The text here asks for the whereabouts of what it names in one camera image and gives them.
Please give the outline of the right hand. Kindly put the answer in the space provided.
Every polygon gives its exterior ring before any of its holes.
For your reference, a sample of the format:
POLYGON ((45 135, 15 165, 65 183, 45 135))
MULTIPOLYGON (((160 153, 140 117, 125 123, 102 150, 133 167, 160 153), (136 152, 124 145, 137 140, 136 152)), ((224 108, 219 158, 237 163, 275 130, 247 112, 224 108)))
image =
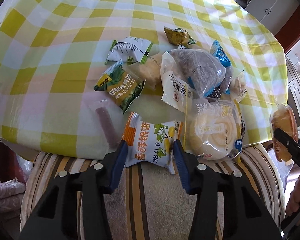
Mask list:
POLYGON ((292 213, 298 211, 299 207, 300 207, 300 176, 298 177, 294 189, 290 194, 290 198, 286 206, 286 215, 291 216, 292 213))

